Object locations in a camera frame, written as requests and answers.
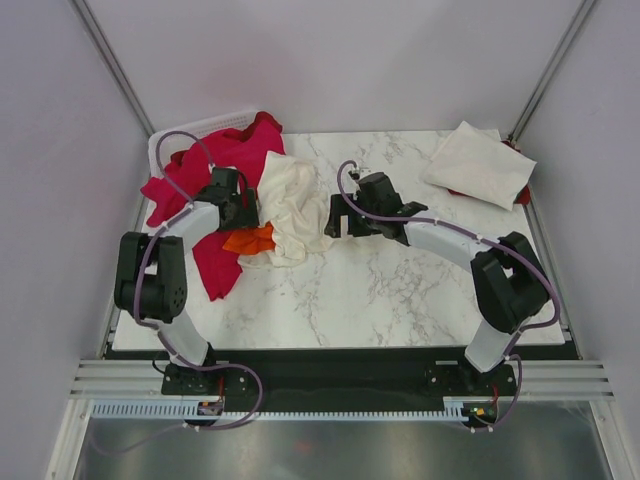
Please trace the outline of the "cream white t shirt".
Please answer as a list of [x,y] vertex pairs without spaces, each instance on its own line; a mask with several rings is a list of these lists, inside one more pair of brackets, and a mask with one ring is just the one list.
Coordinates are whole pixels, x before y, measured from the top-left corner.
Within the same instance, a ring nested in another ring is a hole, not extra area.
[[273,227],[272,250],[242,255],[246,268],[294,267],[307,256],[327,251],[333,240],[324,234],[329,193],[315,165],[306,159],[269,151],[257,186],[259,220]]

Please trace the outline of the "magenta pink t shirt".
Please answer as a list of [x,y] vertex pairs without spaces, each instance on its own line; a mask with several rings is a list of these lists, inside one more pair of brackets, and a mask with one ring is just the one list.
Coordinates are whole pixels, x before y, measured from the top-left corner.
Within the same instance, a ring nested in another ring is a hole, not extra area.
[[219,228],[193,247],[193,256],[209,299],[224,298],[242,268],[242,254],[273,249],[266,239],[271,227],[258,220],[257,187],[269,152],[284,154],[282,126],[260,111],[244,130],[227,128],[201,137],[189,149],[174,154],[163,178],[152,177],[141,193],[155,203],[147,225],[157,228],[190,199],[219,208]]

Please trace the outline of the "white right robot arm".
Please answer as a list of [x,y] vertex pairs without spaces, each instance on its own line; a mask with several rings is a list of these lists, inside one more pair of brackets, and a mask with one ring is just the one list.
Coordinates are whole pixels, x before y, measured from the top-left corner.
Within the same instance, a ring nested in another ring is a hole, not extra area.
[[386,174],[364,176],[353,160],[338,168],[336,179],[346,176],[356,190],[347,193],[340,186],[332,195],[327,236],[381,235],[434,253],[471,275],[482,320],[465,349],[467,362],[457,371],[465,391],[477,394],[489,387],[493,369],[507,360],[525,332],[559,322],[559,295],[526,236],[483,236],[419,202],[405,203]]

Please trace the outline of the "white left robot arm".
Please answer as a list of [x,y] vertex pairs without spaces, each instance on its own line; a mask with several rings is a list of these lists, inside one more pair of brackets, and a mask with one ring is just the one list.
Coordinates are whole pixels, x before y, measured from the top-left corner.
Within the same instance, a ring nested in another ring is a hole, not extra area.
[[213,347],[187,310],[185,256],[205,237],[258,225],[256,191],[244,173],[214,167],[209,184],[153,234],[127,232],[120,240],[114,302],[136,324],[157,335],[185,382],[208,393],[219,382]]

